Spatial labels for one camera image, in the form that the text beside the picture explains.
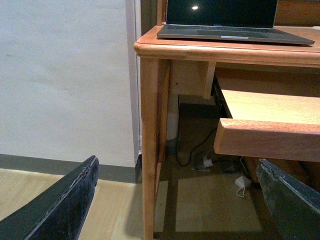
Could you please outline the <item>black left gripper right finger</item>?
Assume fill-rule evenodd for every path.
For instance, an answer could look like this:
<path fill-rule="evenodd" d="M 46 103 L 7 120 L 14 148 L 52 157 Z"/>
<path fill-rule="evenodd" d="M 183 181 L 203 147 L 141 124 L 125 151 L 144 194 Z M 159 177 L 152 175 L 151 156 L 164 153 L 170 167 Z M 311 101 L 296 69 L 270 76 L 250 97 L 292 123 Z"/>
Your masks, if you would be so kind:
<path fill-rule="evenodd" d="M 263 198 L 283 240 L 320 238 L 320 193 L 295 178 L 260 180 Z"/>

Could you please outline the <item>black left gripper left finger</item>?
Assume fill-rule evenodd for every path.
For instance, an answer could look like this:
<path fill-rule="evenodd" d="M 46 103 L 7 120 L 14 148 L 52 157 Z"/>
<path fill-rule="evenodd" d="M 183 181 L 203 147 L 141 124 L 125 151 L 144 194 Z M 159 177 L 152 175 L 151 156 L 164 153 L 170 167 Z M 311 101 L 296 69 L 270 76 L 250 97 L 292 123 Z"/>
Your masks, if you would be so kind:
<path fill-rule="evenodd" d="M 36 198 L 0 222 L 2 240 L 77 240 L 99 176 L 92 155 Z"/>

